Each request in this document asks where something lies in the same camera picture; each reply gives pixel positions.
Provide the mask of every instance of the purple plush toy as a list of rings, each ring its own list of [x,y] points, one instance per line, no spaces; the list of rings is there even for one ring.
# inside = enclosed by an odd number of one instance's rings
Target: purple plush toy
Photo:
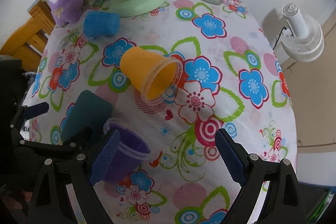
[[[83,0],[48,0],[57,26],[77,22],[82,15]]]

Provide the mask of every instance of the silver bolt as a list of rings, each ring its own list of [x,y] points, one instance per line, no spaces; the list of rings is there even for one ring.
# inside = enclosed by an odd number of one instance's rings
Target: silver bolt
[[[53,162],[52,159],[46,159],[46,160],[44,161],[44,164],[45,164],[45,165],[49,165],[49,164],[51,164],[52,162]]]
[[[283,163],[285,165],[291,165],[291,162],[288,159],[283,159]]]
[[[84,160],[85,159],[85,155],[84,154],[79,154],[77,156],[77,160]]]
[[[251,154],[250,155],[250,159],[251,160],[258,160],[259,159],[259,156],[257,154]]]

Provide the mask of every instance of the wooden chair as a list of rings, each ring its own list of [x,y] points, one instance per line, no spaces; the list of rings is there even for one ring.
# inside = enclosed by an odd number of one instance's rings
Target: wooden chair
[[[27,23],[17,29],[5,42],[0,55],[10,55],[22,60],[22,68],[26,71],[36,71],[41,56],[29,45],[43,52],[47,44],[47,37],[55,27],[55,21],[46,3],[38,1],[29,10],[30,18]]]

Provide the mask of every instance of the yellow cup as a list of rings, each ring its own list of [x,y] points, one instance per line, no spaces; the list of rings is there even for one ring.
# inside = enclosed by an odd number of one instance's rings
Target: yellow cup
[[[148,105],[157,105],[172,96],[181,79],[183,66],[176,58],[132,47],[122,56],[120,70]]]

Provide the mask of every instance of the floral tablecloth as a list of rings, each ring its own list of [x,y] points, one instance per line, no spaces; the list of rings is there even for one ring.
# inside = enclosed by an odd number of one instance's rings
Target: floral tablecloth
[[[106,10],[103,1],[93,5]],[[153,107],[120,71],[130,47],[172,56],[184,64],[176,94]],[[86,41],[78,24],[56,28],[43,53],[27,105],[50,110],[31,121],[30,138],[62,144],[62,130],[79,94],[90,90],[110,102],[113,117],[136,128],[152,148],[117,185],[95,190],[116,223],[220,223],[240,187],[215,147],[225,128],[247,152],[296,166],[296,130],[281,67],[258,23],[240,0],[214,6],[200,0],[167,0],[145,15],[121,19],[114,37]],[[263,185],[250,222],[267,191]],[[70,199],[81,215],[69,186]]]

